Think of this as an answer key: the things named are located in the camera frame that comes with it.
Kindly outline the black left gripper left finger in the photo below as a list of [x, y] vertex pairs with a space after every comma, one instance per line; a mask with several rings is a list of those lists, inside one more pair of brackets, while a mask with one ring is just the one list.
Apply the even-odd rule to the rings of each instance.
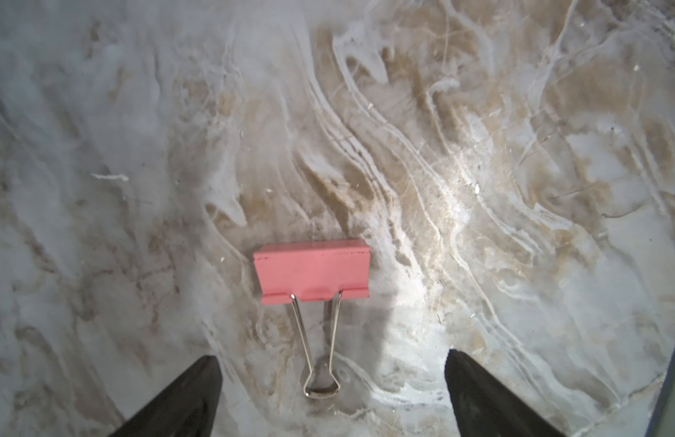
[[112, 436], [208, 436], [215, 422], [222, 384], [217, 357], [205, 355]]

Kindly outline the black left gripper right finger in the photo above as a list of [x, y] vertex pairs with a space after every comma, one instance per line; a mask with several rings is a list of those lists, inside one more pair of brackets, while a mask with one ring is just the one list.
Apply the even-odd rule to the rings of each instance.
[[562, 435], [463, 351], [449, 351], [444, 378], [462, 436]]

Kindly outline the pink binder clip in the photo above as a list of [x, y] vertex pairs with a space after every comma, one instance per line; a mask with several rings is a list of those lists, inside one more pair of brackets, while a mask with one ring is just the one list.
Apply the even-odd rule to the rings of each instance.
[[[292, 308], [308, 370], [302, 390], [311, 400], [332, 398], [341, 389], [334, 373], [341, 304], [344, 300], [370, 296], [370, 260], [371, 249], [363, 239], [268, 244], [253, 255], [262, 291], [261, 302]], [[316, 366], [299, 306], [301, 302], [331, 303], [328, 374], [332, 384], [326, 388], [311, 386]]]

